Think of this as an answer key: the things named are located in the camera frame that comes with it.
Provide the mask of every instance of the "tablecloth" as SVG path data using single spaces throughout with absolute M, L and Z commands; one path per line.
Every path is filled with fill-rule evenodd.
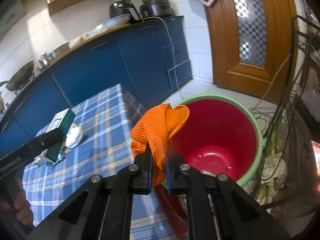
M 65 151 L 56 166 L 26 166 L 23 185 L 39 224 L 94 174 L 116 174 L 133 163 L 130 129 L 144 113 L 142 105 L 120 84 L 72 108 L 84 130 L 80 145 Z M 176 239 L 154 191 L 134 195 L 130 239 Z

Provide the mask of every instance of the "green box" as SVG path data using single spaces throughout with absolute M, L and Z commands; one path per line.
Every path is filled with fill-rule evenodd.
M 49 149 L 45 150 L 44 156 L 49 159 L 52 162 L 56 162 L 59 152 L 61 150 L 62 144 L 66 139 L 67 133 L 73 123 L 73 120 L 75 119 L 76 114 L 70 109 L 63 110 L 57 114 L 55 114 L 54 118 L 50 122 L 46 133 L 54 130 L 56 128 L 60 128 L 63 131 L 63 140 L 59 143 L 56 143 Z

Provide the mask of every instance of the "human hand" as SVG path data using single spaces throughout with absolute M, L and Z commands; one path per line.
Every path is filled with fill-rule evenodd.
M 24 225 L 29 225 L 33 222 L 33 212 L 30 209 L 30 203 L 26 199 L 26 192 L 23 189 L 23 184 L 20 179 L 16 179 L 19 193 L 14 201 L 14 206 L 18 210 L 17 219 Z M 0 210 L 9 210 L 10 205 L 7 201 L 0 197 Z

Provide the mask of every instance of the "orange rubber glove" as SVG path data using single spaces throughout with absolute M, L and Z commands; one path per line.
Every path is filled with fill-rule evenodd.
M 153 155 L 153 186 L 161 184 L 165 179 L 167 141 L 181 130 L 188 117 L 189 109 L 186 106 L 172 109 L 170 104 L 158 105 L 148 110 L 130 131 L 134 158 L 145 152 L 149 142 Z

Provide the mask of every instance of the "black frying pan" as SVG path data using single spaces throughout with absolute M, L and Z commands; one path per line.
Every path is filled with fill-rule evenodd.
M 9 81 L 2 81 L 0 82 L 0 87 L 4 84 L 7 84 L 5 87 L 9 91 L 16 91 L 18 90 L 24 82 L 26 82 L 33 73 L 33 61 L 28 62 L 25 64 L 21 69 L 15 73 Z

